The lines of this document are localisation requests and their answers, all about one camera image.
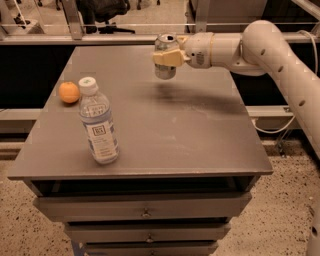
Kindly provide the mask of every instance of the office chair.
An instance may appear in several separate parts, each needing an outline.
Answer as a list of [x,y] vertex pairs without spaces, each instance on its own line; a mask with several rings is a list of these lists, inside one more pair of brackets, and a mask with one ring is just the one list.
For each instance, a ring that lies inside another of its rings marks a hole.
[[138,10],[141,10],[141,1],[142,0],[137,0],[138,1],[138,3],[137,3],[137,9]]
[[127,32],[134,34],[131,29],[118,28],[109,20],[117,15],[125,15],[130,9],[129,0],[77,0],[77,8],[81,13],[87,34],[97,32],[95,22],[105,22],[106,26],[99,28],[100,34],[113,34],[114,32]]

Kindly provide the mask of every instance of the speckled floor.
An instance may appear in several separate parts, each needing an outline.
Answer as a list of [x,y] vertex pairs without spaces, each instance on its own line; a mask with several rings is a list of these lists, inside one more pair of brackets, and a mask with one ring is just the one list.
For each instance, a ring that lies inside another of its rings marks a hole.
[[[256,183],[253,199],[231,220],[232,228],[214,256],[305,255],[312,211],[320,200],[318,161],[304,137],[285,142],[286,158],[272,139],[262,138],[262,143],[274,173]],[[25,184],[6,178],[21,145],[0,143],[0,255],[71,256],[63,226],[32,206],[34,195]]]

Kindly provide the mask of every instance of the drawer handle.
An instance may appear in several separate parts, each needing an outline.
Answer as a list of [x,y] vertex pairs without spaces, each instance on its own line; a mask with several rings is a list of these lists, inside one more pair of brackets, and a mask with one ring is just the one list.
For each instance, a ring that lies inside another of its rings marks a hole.
[[149,236],[148,236],[148,238],[147,238],[146,242],[147,242],[148,244],[151,244],[151,243],[153,243],[153,242],[154,242],[154,240],[153,240],[153,239],[152,239],[152,237],[151,237],[151,234],[149,234]]
[[144,219],[149,219],[151,217],[151,214],[149,213],[148,208],[144,209],[144,212],[141,214],[141,217]]

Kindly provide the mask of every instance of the white bottle cap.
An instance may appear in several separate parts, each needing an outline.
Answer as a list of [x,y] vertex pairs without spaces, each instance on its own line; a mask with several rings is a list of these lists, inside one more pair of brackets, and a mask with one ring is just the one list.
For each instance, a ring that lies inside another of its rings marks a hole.
[[80,92],[84,95],[93,95],[98,90],[96,79],[93,77],[84,77],[79,81]]

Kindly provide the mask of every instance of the water bottle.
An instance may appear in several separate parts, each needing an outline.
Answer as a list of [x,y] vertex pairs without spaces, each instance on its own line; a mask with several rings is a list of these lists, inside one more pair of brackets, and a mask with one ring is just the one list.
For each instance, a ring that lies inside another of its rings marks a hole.
[[80,119],[86,129],[90,151],[100,164],[111,163],[118,157],[111,106],[108,98],[99,91],[93,77],[79,81]]

